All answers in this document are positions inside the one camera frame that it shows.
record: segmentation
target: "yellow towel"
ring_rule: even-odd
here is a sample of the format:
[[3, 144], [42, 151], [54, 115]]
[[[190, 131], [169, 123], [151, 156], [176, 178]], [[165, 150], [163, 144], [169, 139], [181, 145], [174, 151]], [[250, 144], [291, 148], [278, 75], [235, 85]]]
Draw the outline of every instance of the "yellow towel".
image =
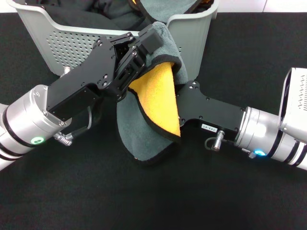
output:
[[131, 83], [148, 118], [166, 132], [180, 137], [173, 63], [165, 62]]

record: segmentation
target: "screw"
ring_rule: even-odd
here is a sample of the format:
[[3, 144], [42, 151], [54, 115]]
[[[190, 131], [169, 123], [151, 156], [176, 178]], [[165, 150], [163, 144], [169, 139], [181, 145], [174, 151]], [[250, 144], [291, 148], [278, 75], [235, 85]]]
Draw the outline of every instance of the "screw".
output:
[[39, 93], [36, 92], [36, 91], [33, 92], [33, 95], [36, 96], [36, 97], [39, 97]]
[[64, 75], [70, 72], [71, 68], [69, 66], [64, 67]]

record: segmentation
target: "label sticker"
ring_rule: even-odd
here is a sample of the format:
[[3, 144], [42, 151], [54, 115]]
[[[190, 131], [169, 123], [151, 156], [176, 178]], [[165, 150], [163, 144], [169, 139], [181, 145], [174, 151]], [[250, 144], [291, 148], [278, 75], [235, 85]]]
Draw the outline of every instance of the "label sticker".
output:
[[209, 125], [202, 124], [202, 125], [201, 125], [201, 128], [206, 129], [206, 130], [209, 130], [209, 131], [214, 132], [214, 133], [217, 132], [217, 128], [214, 128], [214, 127], [209, 126]]

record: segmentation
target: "black table surface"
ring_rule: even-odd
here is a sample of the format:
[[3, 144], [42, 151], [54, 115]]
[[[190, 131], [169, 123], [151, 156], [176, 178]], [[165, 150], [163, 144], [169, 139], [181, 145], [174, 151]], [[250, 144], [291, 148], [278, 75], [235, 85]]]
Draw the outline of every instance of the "black table surface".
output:
[[[0, 102], [57, 79], [17, 14], [0, 14]], [[278, 114], [284, 78], [307, 68], [306, 13], [219, 13], [198, 81], [206, 95]], [[136, 164], [116, 110], [70, 147], [50, 140], [0, 172], [1, 229], [307, 229], [307, 172], [188, 128], [179, 151]]]

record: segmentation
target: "green led light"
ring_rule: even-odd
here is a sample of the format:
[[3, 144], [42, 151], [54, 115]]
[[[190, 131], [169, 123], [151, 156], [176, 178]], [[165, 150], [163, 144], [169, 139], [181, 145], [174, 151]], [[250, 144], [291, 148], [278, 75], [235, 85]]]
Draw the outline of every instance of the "green led light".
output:
[[40, 143], [43, 143], [44, 141], [45, 141], [44, 138], [36, 137], [36, 138], [33, 138], [33, 139], [31, 140], [31, 143], [32, 143], [33, 145], [39, 145]]

